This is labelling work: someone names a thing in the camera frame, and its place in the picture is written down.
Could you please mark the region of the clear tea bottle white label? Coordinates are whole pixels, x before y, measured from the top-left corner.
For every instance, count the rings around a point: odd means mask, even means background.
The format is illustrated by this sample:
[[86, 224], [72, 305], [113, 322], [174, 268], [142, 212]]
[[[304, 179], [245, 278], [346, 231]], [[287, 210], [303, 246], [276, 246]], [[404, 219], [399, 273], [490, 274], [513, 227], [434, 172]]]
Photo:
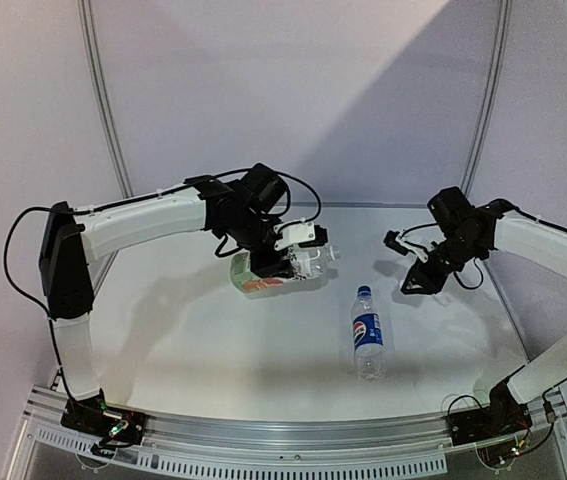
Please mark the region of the clear tea bottle white label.
[[334, 245], [308, 248], [293, 246], [266, 253], [237, 253], [231, 260], [230, 281], [240, 292], [253, 294], [319, 279], [341, 258], [340, 249]]

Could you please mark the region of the blue pepsi bottle cap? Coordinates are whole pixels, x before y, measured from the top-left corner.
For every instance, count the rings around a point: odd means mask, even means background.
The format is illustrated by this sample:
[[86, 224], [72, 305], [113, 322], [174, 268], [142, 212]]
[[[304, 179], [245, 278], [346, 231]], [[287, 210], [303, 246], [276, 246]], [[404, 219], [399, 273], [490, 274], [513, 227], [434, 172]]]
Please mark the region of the blue pepsi bottle cap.
[[372, 293], [369, 286], [363, 285], [360, 286], [357, 290], [357, 296], [360, 298], [369, 298], [371, 295]]

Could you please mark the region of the clear pepsi bottle blue label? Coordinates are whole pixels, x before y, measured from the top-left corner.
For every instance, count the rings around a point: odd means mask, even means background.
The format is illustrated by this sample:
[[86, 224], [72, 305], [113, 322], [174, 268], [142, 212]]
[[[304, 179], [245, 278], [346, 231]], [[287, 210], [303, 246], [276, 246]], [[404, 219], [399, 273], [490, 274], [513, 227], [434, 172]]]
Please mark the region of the clear pepsi bottle blue label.
[[376, 380], [384, 376], [382, 327], [372, 295], [356, 299], [351, 309], [353, 358], [359, 378]]

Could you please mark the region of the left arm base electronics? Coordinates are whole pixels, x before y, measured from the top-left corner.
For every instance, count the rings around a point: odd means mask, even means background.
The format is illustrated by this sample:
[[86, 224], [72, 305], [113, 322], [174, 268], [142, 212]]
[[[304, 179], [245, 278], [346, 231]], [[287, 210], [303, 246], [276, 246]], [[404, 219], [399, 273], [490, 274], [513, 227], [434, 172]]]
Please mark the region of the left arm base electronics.
[[90, 453], [112, 458], [117, 450], [138, 446], [148, 421], [146, 413], [109, 406], [102, 394], [66, 402], [62, 427], [96, 438]]

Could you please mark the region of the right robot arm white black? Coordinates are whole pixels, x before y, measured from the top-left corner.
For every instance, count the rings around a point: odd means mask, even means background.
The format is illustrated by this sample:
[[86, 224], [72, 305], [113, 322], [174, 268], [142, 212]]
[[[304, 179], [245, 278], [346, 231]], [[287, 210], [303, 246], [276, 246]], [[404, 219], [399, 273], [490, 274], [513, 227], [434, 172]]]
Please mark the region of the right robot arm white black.
[[[535, 217], [505, 199], [475, 207], [457, 187], [439, 191], [427, 204], [443, 241], [424, 248], [403, 232], [389, 233], [387, 247], [416, 260], [404, 278], [405, 295], [435, 295], [448, 277], [493, 251], [516, 255], [567, 279], [567, 228]], [[567, 335], [536, 359], [506, 377], [489, 393], [480, 427], [500, 436], [515, 424], [525, 406], [567, 380]]]

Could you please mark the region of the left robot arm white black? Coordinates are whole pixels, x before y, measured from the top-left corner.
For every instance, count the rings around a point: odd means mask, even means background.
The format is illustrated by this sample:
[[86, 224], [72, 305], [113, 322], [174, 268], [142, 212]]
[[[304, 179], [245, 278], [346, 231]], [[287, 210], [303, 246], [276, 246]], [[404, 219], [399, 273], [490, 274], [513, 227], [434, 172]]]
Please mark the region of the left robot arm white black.
[[299, 271], [289, 253], [315, 234], [310, 220], [284, 223], [272, 214], [287, 190], [281, 173], [257, 164], [230, 182], [204, 175], [84, 211], [66, 202], [52, 207], [39, 270], [65, 389], [77, 400], [71, 412], [89, 433], [104, 433], [112, 423], [109, 408], [95, 399], [101, 388], [92, 363], [89, 320], [95, 294], [90, 263], [158, 238], [209, 231], [248, 251], [258, 277], [293, 278]]

